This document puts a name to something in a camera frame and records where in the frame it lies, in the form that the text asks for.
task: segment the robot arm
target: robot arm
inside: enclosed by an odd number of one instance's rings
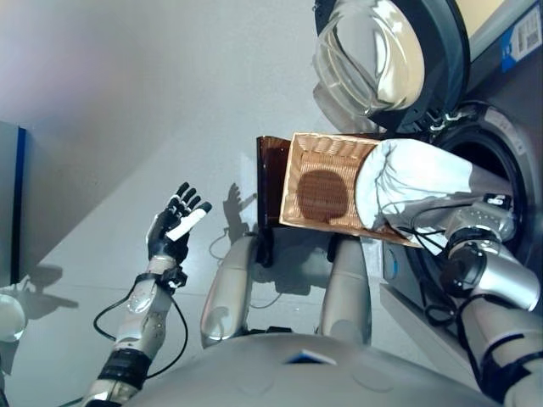
[[[502,244],[512,233],[509,212],[487,203],[459,209],[446,236],[445,291],[465,298],[459,337],[481,390],[511,406],[543,405],[543,320],[532,309],[540,283]]]
[[[165,318],[171,295],[185,285],[181,262],[188,253],[188,233],[210,210],[196,190],[181,185],[165,210],[156,215],[147,235],[147,270],[129,292],[125,319],[115,345],[82,406],[123,405],[143,387],[148,368],[165,339]]]

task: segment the brown basket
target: brown basket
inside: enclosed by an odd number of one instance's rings
[[[370,138],[294,133],[279,221],[416,246],[389,226],[369,231],[356,212],[356,176],[378,143]]]

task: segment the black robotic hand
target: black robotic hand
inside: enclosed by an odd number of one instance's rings
[[[146,239],[149,260],[156,255],[167,255],[179,265],[187,257],[188,233],[211,210],[209,202],[195,208],[201,198],[194,188],[188,187],[184,182],[166,208],[154,217]]]

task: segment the blue label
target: blue label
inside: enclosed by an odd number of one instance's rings
[[[501,70],[507,72],[540,45],[540,6],[536,5],[501,36]]]

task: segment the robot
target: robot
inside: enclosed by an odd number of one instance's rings
[[[338,241],[316,335],[249,331],[252,236],[234,243],[217,271],[201,319],[207,349],[143,388],[171,295],[187,280],[188,233],[211,210],[207,202],[196,207],[195,193],[184,183],[155,216],[148,267],[126,296],[115,345],[82,406],[543,405],[543,320],[529,312],[540,284],[502,244],[513,227],[507,211],[483,202],[451,217],[440,278],[482,393],[370,346],[358,239]]]

